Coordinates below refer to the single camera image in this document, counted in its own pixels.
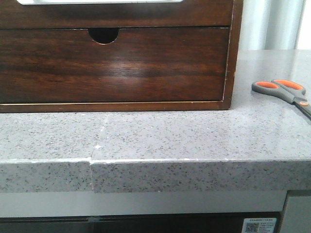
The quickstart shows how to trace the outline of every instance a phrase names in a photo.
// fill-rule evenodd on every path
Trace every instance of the gray granite countertop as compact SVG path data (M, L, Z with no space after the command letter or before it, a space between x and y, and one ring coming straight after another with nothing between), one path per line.
M228 111L0 114L0 192L311 189L311 121L251 91L311 99L311 50L241 51Z

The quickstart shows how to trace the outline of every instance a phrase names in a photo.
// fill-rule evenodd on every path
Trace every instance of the wood grain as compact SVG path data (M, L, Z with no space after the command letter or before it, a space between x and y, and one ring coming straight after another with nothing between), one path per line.
M237 64L237 56L239 50L239 39L241 30L243 0L234 0L234 8L232 12L232 24L230 27L230 38L228 46L228 59L225 75L224 86L224 108L228 109L231 105L233 92L234 76Z
M2 30L0 103L222 100L229 29Z
M0 104L0 113L224 110L223 101Z
M0 29L231 25L233 0L21 5L0 1Z

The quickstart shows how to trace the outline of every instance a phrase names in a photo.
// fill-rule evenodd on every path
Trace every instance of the scissor blade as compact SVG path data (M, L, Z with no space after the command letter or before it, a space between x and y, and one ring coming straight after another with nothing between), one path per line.
M311 105L301 105L295 102L296 107L311 120Z

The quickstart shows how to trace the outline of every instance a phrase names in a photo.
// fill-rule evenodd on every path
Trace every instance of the scissors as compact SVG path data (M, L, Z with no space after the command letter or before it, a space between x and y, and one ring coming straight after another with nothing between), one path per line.
M305 97L306 89L297 83L285 79L274 79L271 82L254 82L252 90L294 104L311 119L311 106Z

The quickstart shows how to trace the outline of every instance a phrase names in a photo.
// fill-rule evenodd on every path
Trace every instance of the drawer front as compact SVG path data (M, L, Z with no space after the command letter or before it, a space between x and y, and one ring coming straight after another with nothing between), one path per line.
M2 30L0 102L222 100L228 28Z
M0 29L231 25L233 0L21 5L0 1Z

